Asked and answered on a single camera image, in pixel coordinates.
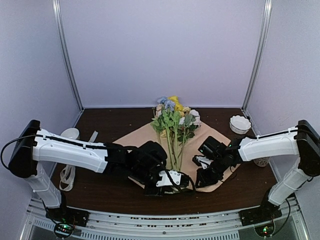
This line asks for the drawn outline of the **pink rose stem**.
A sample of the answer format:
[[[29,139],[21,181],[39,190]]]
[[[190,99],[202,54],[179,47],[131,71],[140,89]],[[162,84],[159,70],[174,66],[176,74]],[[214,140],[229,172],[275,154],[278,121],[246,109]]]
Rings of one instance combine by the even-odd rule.
[[[183,154],[184,148],[189,139],[192,139],[195,136],[195,130],[201,126],[201,117],[197,110],[190,109],[186,110],[192,114],[192,124],[189,126],[186,125],[177,125],[177,142],[178,142],[178,152],[177,152],[177,169],[180,171],[183,163]]]

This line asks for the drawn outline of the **white rose stem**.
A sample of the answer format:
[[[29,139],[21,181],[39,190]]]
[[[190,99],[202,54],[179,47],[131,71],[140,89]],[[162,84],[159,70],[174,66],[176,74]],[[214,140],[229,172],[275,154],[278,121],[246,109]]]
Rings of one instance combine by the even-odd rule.
[[[192,124],[193,115],[191,112],[186,112],[183,117],[179,120],[179,125],[190,126]]]

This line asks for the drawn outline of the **peach flower stem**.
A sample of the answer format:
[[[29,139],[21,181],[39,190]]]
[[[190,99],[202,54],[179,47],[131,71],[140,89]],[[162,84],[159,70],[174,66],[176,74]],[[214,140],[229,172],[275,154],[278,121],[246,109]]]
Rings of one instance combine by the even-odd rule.
[[[161,135],[165,129],[161,119],[163,107],[164,105],[161,103],[159,103],[155,107],[154,117],[152,118],[152,122],[151,122],[151,126],[153,130],[156,132],[157,141],[160,145],[162,144]]]

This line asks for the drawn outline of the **blue flower stem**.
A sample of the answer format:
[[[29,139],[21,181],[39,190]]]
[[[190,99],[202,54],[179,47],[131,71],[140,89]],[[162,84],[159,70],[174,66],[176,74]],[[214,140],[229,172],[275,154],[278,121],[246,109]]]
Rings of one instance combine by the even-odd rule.
[[[165,133],[171,167],[178,170],[178,125],[181,118],[177,96],[158,99],[155,120],[158,139]]]

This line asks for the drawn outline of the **pale yellow flower stem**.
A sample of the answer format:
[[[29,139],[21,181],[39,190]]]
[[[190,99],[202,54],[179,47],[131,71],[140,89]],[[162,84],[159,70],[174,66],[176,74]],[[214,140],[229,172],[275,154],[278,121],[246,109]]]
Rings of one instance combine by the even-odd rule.
[[[175,171],[180,171],[177,168],[177,155],[178,155],[178,142],[177,142],[177,130],[178,122],[182,117],[180,111],[173,111],[168,109],[162,110],[162,120],[166,134],[166,141],[169,153],[170,166]]]

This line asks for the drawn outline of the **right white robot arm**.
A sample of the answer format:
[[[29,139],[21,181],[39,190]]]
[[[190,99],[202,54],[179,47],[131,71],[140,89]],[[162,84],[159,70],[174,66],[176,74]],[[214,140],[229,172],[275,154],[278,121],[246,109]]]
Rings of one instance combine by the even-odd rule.
[[[259,220],[268,220],[286,198],[305,182],[320,174],[320,136],[307,120],[300,120],[287,130],[233,139],[224,144],[209,136],[198,151],[210,163],[201,164],[195,156],[193,162],[199,167],[195,185],[198,188],[212,186],[223,179],[230,167],[252,160],[284,155],[298,157],[294,166],[266,193],[266,199],[256,210]]]

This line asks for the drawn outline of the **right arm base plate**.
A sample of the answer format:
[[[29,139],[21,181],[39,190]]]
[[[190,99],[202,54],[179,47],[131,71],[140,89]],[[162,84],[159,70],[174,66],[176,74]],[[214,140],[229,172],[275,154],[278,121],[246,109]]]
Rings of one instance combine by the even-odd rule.
[[[275,211],[267,210],[259,207],[241,210],[239,218],[243,227],[253,226],[255,233],[259,237],[268,238],[275,232],[275,219],[280,218],[282,212],[277,209]]]

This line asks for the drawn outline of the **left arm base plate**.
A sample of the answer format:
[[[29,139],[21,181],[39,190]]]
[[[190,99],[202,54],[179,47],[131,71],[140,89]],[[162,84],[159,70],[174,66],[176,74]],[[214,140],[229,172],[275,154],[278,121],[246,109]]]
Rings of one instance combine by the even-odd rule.
[[[76,230],[76,227],[86,227],[90,213],[86,210],[75,208],[45,208],[46,217],[53,224],[53,233],[60,239],[70,237]]]

